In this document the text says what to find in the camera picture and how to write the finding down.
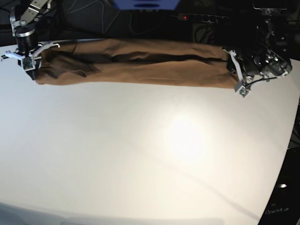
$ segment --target fabric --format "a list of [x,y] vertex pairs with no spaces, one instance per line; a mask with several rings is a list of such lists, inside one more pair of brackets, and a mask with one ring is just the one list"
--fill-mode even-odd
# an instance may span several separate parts
[[39,84],[150,83],[232,88],[222,47],[165,40],[104,39],[43,52]]

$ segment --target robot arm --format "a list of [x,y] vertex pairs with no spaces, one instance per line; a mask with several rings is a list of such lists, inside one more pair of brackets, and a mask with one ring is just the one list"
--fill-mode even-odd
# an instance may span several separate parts
[[231,64],[228,69],[238,74],[238,83],[234,87],[237,94],[244,98],[251,88],[262,82],[285,77],[292,70],[286,54],[286,18],[279,10],[262,10],[257,25],[257,40],[253,48],[230,48],[224,50],[230,54]]
[[10,15],[13,36],[16,38],[18,48],[15,52],[6,52],[1,60],[15,58],[18,60],[21,68],[32,78],[36,80],[37,72],[41,62],[41,52],[48,48],[57,46],[53,41],[46,43],[38,42],[36,33],[36,24],[40,17],[51,8],[52,0],[33,0],[26,8],[23,14],[19,8],[13,8]]

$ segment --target brown pants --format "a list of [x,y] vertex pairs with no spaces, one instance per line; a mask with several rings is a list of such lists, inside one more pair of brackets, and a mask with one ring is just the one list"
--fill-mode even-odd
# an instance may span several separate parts
[[232,88],[221,47],[163,40],[105,39],[43,52],[37,83],[152,83]]

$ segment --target blue object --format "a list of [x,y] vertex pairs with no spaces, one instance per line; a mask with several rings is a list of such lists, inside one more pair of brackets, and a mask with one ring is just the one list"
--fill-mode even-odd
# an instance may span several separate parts
[[120,10],[174,10],[180,0],[114,0]]

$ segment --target black cable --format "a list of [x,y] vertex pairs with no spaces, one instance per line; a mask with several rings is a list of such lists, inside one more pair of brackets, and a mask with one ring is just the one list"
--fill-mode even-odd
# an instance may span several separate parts
[[273,80],[273,79],[277,79],[277,77],[259,79],[257,81],[253,81],[253,82],[247,84],[245,87],[246,87],[246,89],[248,89],[249,87],[251,87],[253,84],[255,84],[257,82],[260,82],[260,81],[269,81],[269,80]]
[[297,142],[297,141],[294,141],[294,140],[290,140],[290,142],[293,142],[294,144],[298,144],[298,145],[300,145],[300,143],[299,142]]
[[288,20],[287,22],[297,22],[297,20],[295,20],[295,19],[292,18],[291,16],[289,16],[289,18],[291,18],[292,20]]
[[[68,22],[66,21],[66,18],[64,16],[64,9],[62,6],[62,1],[57,1],[57,15],[59,16],[58,20],[59,20],[59,24],[57,25],[56,29],[61,29],[61,31],[64,30],[72,30],[72,31],[76,31],[79,33],[85,33],[88,35],[93,35],[97,38],[111,38],[110,36],[103,34],[103,33],[98,33],[98,32],[93,32],[93,31],[89,31],[89,30],[85,30],[85,29],[80,29],[80,28],[75,28],[72,27],[71,24],[68,24]],[[58,34],[55,34],[55,36],[52,37],[52,39],[56,39]]]
[[121,10],[118,11],[118,13],[116,14],[116,16],[115,16],[115,17],[112,19],[112,21],[109,23],[109,25],[107,25],[107,27],[106,27],[104,33],[106,33],[106,32],[110,29],[110,27],[113,25],[113,23],[114,23],[114,22],[117,20],[117,18],[119,17],[120,13],[121,13]]
[[0,10],[10,13],[10,11],[6,8],[0,8]]
[[9,1],[9,2],[5,3],[4,5],[0,6],[0,8],[3,8],[3,7],[5,7],[5,6],[9,5],[10,3],[14,2],[14,1],[16,1],[16,0],[11,0],[11,1]]
[[11,25],[10,24],[0,24],[0,30],[10,30]]
[[300,17],[300,8],[299,8],[298,16],[297,16],[297,22],[299,22],[299,17]]
[[207,44],[211,44],[211,42],[214,40],[214,33],[212,33],[208,38],[207,38]]
[[195,32],[194,32],[194,39],[195,39],[195,42],[198,43],[198,41],[197,41],[197,33],[198,33],[199,31],[205,29],[205,28],[206,28],[206,25],[202,25],[202,26],[197,27],[197,29],[196,29]]
[[160,23],[158,23],[157,25],[155,25],[154,27],[152,27],[148,30],[145,30],[145,31],[142,31],[142,32],[136,32],[132,29],[132,20],[133,20],[133,13],[131,12],[130,21],[129,21],[129,30],[134,35],[147,34],[147,33],[151,32],[153,30],[156,30],[157,28],[159,28],[162,25],[162,22],[160,22]]
[[85,6],[83,6],[81,8],[71,10],[74,7],[74,5],[76,4],[77,1],[78,0],[75,0],[73,2],[73,4],[71,5],[71,7],[67,11],[67,13],[75,13],[75,12],[81,11],[83,9],[86,9],[86,8],[90,7],[91,5],[93,5],[95,3],[101,3],[101,5],[102,5],[102,19],[101,19],[101,23],[102,23],[102,33],[104,33],[104,11],[105,11],[105,6],[104,6],[103,1],[102,0],[95,0],[95,1],[93,1],[93,2],[91,2],[91,3],[89,3],[89,4],[85,5]]
[[53,12],[54,10],[57,10],[57,9],[56,9],[56,8],[50,9],[48,12],[46,12],[46,13],[43,14],[43,15],[47,15],[48,13],[51,13],[51,12]]
[[207,35],[208,35],[210,32],[212,32],[212,31],[213,31],[213,29],[206,30],[205,33],[203,34],[201,40],[200,40],[200,43],[202,43],[203,41],[205,41]]
[[292,133],[298,138],[298,140],[300,141],[299,135],[296,133],[296,131],[292,131]]

